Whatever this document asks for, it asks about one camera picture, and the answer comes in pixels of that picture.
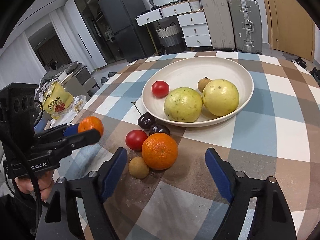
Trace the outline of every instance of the white curtain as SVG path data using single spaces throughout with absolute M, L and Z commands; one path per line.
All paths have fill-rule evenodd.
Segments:
M 94 70 L 90 59 L 88 59 L 85 53 L 82 51 L 78 41 L 76 40 L 70 26 L 61 10 L 58 8 L 49 13 L 52 25 L 64 47 L 71 61 L 78 61 L 87 66 L 87 69 L 91 73 Z
M 39 84 L 46 73 L 24 32 L 0 56 L 0 89 L 12 82 Z

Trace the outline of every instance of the fruit bowl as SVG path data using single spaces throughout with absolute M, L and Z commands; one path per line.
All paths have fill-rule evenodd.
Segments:
M 179 87 L 190 87 L 199 92 L 197 84 L 204 77 L 212 80 L 226 79 L 232 82 L 239 91 L 238 108 L 228 115 L 218 117 L 211 114 L 203 106 L 201 115 L 195 122 L 168 120 L 163 110 L 165 97 L 156 98 L 151 91 L 152 84 L 158 80 L 163 80 L 169 84 L 170 91 Z M 202 56 L 183 59 L 160 69 L 145 84 L 142 90 L 142 103 L 145 109 L 155 118 L 169 124 L 182 127 L 203 127 L 223 122 L 238 114 L 249 102 L 252 94 L 253 79 L 243 66 L 226 58 Z

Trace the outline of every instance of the white plate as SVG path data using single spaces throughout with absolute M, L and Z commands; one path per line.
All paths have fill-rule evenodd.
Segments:
M 199 92 L 197 85 L 200 79 L 226 79 L 232 82 L 239 91 L 238 108 L 223 117 L 211 114 L 204 106 L 199 118 L 192 123 L 174 122 L 165 115 L 165 98 L 156 98 L 151 91 L 154 82 L 163 80 L 170 86 L 170 91 L 179 87 L 190 87 Z M 250 73 L 239 63 L 230 59 L 203 56 L 186 58 L 160 69 L 145 84 L 142 90 L 142 103 L 145 109 L 155 118 L 182 127 L 202 127 L 223 122 L 239 113 L 249 102 L 253 93 L 253 79 Z

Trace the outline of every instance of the dark gray refrigerator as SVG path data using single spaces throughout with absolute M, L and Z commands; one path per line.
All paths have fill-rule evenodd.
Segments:
M 146 11 L 142 0 L 100 0 L 99 6 L 128 62 L 156 52 L 147 27 L 135 19 Z

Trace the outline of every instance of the human hand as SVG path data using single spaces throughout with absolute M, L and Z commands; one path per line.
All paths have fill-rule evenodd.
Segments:
M 54 185 L 52 176 L 53 171 L 46 171 L 45 174 L 38 180 L 41 199 L 43 201 L 48 199 Z M 19 179 L 18 177 L 16 177 L 14 180 L 22 193 L 29 194 L 30 191 L 33 191 L 33 185 L 30 179 Z

